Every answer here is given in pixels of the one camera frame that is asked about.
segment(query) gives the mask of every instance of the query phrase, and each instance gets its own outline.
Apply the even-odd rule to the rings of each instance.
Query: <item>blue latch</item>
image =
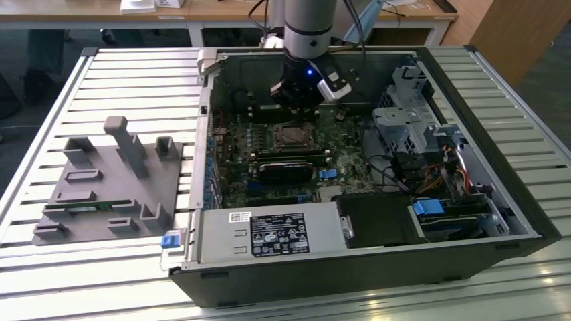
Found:
[[[173,249],[180,246],[180,236],[178,235],[164,235],[162,241],[160,242],[160,247],[162,249]]]
[[[318,179],[332,179],[337,176],[337,170],[336,169],[321,169],[318,171]]]
[[[416,215],[444,214],[444,209],[437,199],[419,199],[412,204],[412,209]]]

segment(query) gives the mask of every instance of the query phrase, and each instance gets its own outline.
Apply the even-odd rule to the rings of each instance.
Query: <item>table leg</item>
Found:
[[[435,21],[435,27],[429,30],[427,41],[424,42],[427,47],[440,45],[445,35],[445,30],[448,30],[448,26],[449,20],[443,20],[439,22]]]
[[[204,47],[202,28],[204,26],[201,21],[186,22],[189,42],[193,47]]]

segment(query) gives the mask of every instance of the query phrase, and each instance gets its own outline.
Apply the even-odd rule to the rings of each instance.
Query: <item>gray plastic holder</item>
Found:
[[[126,123],[116,116],[105,121],[117,146],[94,147],[86,137],[68,140],[68,162],[32,244],[158,236],[170,229],[181,144],[170,137],[141,144]]]

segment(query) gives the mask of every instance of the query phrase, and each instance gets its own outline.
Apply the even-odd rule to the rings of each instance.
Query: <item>power supply label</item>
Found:
[[[249,229],[254,257],[309,253],[302,213],[252,216]]]

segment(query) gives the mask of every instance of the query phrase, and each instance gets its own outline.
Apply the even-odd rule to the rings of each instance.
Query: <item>wooden desk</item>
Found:
[[[256,1],[244,0],[192,0],[189,7],[189,34],[193,46],[202,47],[201,30],[205,28],[253,28],[246,20],[246,14]],[[424,45],[439,45],[451,21],[457,18],[455,13],[444,13],[432,0],[420,0],[415,5],[397,7],[400,28],[429,29]],[[264,6],[252,14],[256,21],[264,20]],[[397,27],[397,16],[385,11],[379,16],[376,29]]]
[[[246,13],[254,1],[186,0],[182,8],[121,15],[120,0],[0,0],[0,29],[188,29],[194,47],[202,47],[205,28],[253,28]],[[444,13],[432,0],[397,8],[399,28],[429,29],[425,45],[437,45],[456,14]],[[253,18],[262,21],[262,6]],[[381,12],[375,28],[397,27],[397,16]]]
[[[121,15],[120,0],[0,0],[0,29],[186,29],[190,2]]]

